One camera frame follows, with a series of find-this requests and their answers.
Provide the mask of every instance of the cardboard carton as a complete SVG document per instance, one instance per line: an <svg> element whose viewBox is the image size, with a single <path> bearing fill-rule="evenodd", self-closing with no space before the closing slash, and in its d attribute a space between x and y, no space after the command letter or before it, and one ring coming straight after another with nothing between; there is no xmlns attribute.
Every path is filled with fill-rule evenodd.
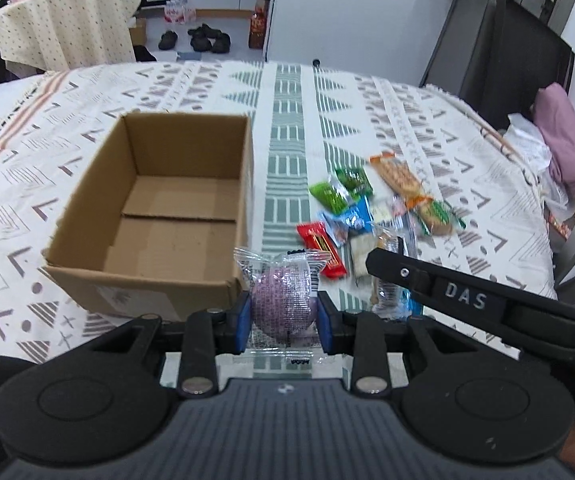
<svg viewBox="0 0 575 480"><path fill-rule="evenodd" d="M246 116L132 113L88 167L45 252L46 271L92 312L184 320L229 308L247 245Z"/></svg>
<svg viewBox="0 0 575 480"><path fill-rule="evenodd" d="M130 27L132 45L145 45L148 42L146 19L137 18L133 27Z"/></svg>

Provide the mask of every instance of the purple snack ball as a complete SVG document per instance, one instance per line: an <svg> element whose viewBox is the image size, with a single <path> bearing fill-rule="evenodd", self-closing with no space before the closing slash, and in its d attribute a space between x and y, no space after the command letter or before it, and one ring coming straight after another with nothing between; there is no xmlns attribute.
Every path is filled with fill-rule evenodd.
<svg viewBox="0 0 575 480"><path fill-rule="evenodd" d="M253 295L252 320L278 343L289 342L314 322L308 270L296 266L268 269L254 284Z"/></svg>

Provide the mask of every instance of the pink cloth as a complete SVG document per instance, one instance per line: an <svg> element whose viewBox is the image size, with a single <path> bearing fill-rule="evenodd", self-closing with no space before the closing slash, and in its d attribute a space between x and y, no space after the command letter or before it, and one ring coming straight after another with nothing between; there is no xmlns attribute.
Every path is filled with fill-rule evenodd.
<svg viewBox="0 0 575 480"><path fill-rule="evenodd" d="M552 152L550 175L575 198L575 111L558 83L541 88L534 103L534 124Z"/></svg>

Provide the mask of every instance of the table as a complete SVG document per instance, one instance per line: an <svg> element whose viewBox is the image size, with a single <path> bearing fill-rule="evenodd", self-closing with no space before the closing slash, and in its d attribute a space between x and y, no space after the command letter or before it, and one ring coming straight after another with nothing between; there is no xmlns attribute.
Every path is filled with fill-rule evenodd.
<svg viewBox="0 0 575 480"><path fill-rule="evenodd" d="M0 9L8 69L42 70L135 61L127 20L140 0L23 0Z"/></svg>

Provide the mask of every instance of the geometric pattern blanket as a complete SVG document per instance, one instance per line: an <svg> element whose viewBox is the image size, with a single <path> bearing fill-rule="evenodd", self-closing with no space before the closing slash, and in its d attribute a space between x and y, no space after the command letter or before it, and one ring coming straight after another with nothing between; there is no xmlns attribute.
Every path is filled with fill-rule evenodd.
<svg viewBox="0 0 575 480"><path fill-rule="evenodd" d="M253 118L254 251L302 247L295 226L320 209L308 185L393 152L467 225L420 241L420 258L555 298L533 174L458 107L436 90L291 64L129 63L47 74L0 123L0 354L44 362L124 321L75 304L43 274L41 251L115 120L137 109ZM376 196L385 196L365 167ZM348 251L340 252L349 268ZM342 310L369 304L369 288L352 278L321 288ZM254 363L268 372L277 366L284 364Z"/></svg>

